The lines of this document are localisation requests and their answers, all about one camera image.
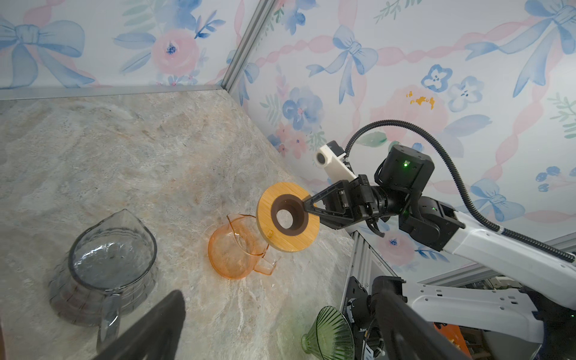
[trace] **clear glass pitcher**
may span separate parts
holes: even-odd
[[[216,229],[208,243],[208,257],[217,273],[228,279],[243,279],[252,270],[272,275],[276,260],[271,260],[268,243],[260,235],[256,218],[230,214],[228,222]]]
[[[100,352],[118,335],[120,315],[140,305],[156,284],[156,240],[124,209],[85,230],[50,282],[50,305],[76,325],[99,325]]]

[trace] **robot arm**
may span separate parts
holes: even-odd
[[[493,232],[448,204],[420,196],[434,165],[425,154],[394,145],[375,181],[355,175],[342,162],[346,154],[335,142],[322,146],[316,160],[334,183],[304,202],[320,221],[341,229],[366,221],[373,232],[379,218],[399,216],[399,227],[437,251],[465,257],[538,291],[558,305],[576,309],[576,267],[540,249]],[[314,206],[323,201],[325,209]]]

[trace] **pink flower pattern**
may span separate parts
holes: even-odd
[[[185,29],[167,32],[152,46],[154,64],[164,74],[189,74],[196,67],[199,56],[194,34]]]

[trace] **floral wallpaper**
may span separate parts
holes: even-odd
[[[331,179],[313,154],[360,127],[400,119],[449,152],[476,207],[539,240],[576,232],[575,0],[280,0],[231,93],[307,185]],[[372,176],[395,143],[432,156],[425,195],[465,211],[424,139],[383,127],[350,162]],[[470,265],[414,242],[393,220],[384,239],[358,224],[413,281]]]
[[[257,3],[5,1],[0,88],[217,84]]]

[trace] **orange object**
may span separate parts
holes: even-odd
[[[216,229],[208,243],[212,267],[225,278],[234,280],[245,278],[252,270],[272,275],[276,260],[266,259],[268,243],[260,235],[256,218],[242,214],[226,217],[228,223]]]
[[[438,330],[439,333],[444,335],[454,346],[459,348],[466,356],[472,358],[470,355],[470,351],[468,351],[468,346],[466,346],[466,341],[462,336],[462,332],[460,332],[460,327],[456,325],[440,325],[441,328],[438,329],[436,324],[434,324],[434,328]]]

